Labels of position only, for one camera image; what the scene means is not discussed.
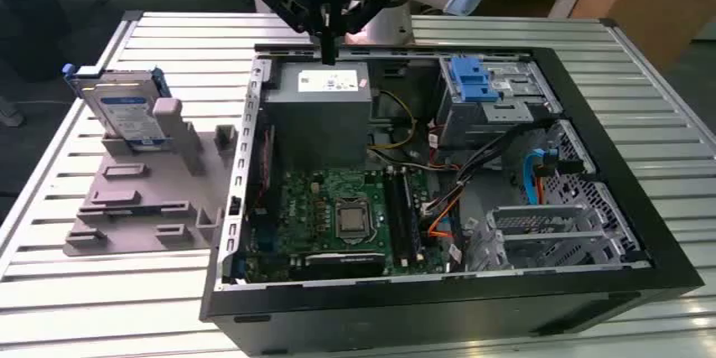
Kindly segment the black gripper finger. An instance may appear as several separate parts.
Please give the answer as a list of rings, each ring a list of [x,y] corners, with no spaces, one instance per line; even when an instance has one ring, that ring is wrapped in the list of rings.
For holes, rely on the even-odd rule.
[[[353,6],[346,2],[330,3],[330,65],[336,64],[337,40],[356,34],[385,7],[386,0],[364,0]]]
[[[321,62],[330,65],[330,36],[322,22],[320,8],[305,0],[261,0],[268,9],[298,33],[308,34],[320,47]]]

